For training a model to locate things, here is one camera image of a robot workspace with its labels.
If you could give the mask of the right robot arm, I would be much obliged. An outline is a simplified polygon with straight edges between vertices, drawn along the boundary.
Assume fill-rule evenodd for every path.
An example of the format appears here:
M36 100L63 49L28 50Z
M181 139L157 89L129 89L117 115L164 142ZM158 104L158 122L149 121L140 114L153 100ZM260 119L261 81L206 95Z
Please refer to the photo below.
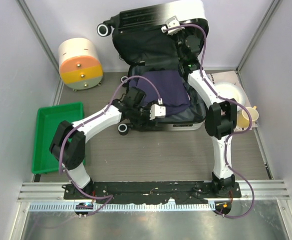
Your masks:
M214 150L211 190L213 195L221 198L235 186L231 141L237 124L237 102L220 96L204 73L198 55L204 53L205 39L205 33L182 30L177 34L176 48L182 77L196 90L207 108L205 130L212 139Z

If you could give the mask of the yellow cup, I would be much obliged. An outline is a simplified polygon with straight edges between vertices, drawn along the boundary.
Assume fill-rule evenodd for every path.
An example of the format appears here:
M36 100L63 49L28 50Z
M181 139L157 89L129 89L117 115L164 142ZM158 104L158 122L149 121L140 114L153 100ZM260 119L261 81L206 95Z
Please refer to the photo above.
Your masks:
M246 107L246 110L249 114L244 109L237 114L237 126L240 128L247 128L249 124L253 125L259 118L256 106Z

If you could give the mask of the white black space suitcase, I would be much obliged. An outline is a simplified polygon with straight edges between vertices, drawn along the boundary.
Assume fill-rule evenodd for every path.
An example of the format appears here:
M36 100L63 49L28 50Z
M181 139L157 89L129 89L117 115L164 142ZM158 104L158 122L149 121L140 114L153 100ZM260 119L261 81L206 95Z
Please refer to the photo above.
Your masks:
M177 32L167 35L161 31L166 21L176 16L180 25L189 34L209 32L203 2L200 0L177 0L152 6L125 10L100 23L97 33L101 37L111 36L120 57L129 65L121 82L126 94L135 87L129 86L133 78L142 78L150 71L175 70L183 79L184 87L190 97L190 107L181 113L154 119L155 127L129 127L124 119L117 127L121 135L129 130L147 131L193 131L203 124L206 116L205 105L199 94L185 81L179 70L176 48Z

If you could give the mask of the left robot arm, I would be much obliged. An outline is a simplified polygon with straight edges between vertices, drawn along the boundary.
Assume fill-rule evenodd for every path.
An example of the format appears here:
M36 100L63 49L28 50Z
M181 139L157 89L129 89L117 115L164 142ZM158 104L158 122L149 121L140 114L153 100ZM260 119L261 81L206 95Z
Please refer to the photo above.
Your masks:
M75 122L66 120L59 123L49 146L49 152L58 161L58 170L65 172L75 187L75 194L85 200L92 195L94 181L87 173L85 159L86 143L95 135L116 125L124 119L141 122L152 121L165 116L163 99L157 97L144 105L146 93L136 87L130 89L122 99L112 98L100 111Z

